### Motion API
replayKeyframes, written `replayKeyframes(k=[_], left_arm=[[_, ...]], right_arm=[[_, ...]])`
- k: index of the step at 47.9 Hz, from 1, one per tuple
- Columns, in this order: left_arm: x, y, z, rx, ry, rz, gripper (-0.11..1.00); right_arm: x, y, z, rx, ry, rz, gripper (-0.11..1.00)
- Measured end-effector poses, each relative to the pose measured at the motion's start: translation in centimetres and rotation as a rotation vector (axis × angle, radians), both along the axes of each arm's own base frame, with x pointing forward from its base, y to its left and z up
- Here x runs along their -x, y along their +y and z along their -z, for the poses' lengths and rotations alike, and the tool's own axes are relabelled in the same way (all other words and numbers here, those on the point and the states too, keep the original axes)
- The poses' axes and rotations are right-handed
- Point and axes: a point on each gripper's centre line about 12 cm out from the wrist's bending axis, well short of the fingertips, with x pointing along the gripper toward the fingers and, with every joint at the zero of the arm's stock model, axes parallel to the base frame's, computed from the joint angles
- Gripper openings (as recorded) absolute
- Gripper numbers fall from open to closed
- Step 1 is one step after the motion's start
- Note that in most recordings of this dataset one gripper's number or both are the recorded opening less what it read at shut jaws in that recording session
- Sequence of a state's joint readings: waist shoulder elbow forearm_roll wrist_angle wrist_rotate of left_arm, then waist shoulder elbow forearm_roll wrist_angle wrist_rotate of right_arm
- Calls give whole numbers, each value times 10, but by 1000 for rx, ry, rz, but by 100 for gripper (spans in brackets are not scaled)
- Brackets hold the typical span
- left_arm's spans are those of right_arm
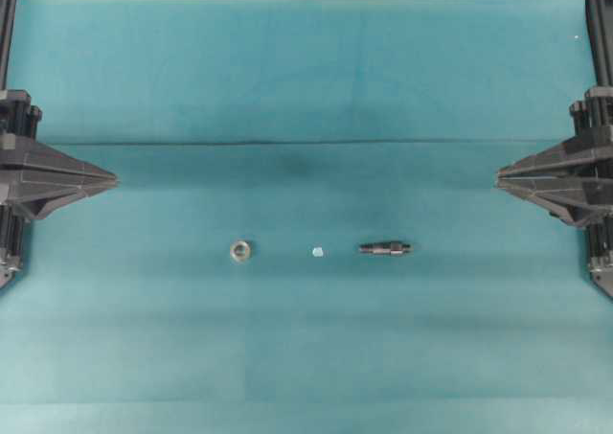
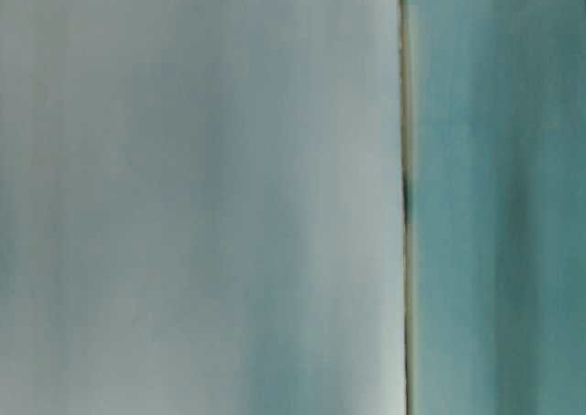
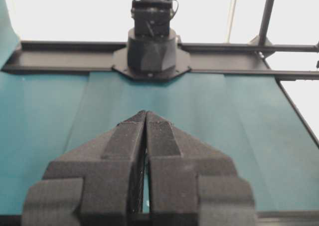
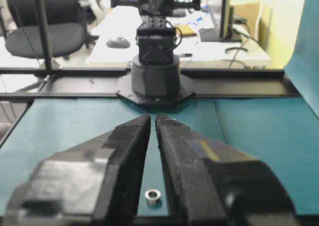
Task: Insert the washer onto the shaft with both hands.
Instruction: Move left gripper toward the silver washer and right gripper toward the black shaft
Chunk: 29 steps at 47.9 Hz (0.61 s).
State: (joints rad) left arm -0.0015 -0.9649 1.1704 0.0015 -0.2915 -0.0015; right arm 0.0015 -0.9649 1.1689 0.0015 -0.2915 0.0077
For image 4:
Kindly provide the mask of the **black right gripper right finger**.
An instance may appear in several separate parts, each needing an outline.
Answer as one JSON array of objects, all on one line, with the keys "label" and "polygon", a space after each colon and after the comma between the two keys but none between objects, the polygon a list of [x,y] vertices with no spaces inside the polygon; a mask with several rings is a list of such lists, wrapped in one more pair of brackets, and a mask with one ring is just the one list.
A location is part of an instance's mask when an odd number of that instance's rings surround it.
[{"label": "black right gripper right finger", "polygon": [[167,115],[156,132],[170,187],[170,210],[189,226],[298,226],[285,188],[271,168]]}]

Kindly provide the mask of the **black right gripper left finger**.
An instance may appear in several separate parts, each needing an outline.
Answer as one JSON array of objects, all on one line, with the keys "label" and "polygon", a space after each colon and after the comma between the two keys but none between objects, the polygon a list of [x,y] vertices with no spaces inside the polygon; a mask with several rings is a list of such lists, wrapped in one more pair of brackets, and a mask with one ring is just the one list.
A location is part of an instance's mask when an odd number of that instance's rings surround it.
[{"label": "black right gripper left finger", "polygon": [[13,192],[7,226],[110,226],[137,213],[151,117],[41,160]]}]

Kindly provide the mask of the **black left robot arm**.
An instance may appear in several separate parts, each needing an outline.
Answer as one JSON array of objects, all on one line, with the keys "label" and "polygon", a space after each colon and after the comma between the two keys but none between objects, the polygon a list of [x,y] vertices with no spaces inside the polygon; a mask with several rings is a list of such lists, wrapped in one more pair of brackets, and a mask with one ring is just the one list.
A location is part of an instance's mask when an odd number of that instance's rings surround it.
[{"label": "black left robot arm", "polygon": [[118,79],[117,95],[139,105],[172,105],[194,94],[193,80],[180,72],[174,50],[182,39],[167,21],[175,9],[200,9],[200,0],[111,0],[111,6],[133,6],[142,18],[136,31],[138,55],[130,72]]}]

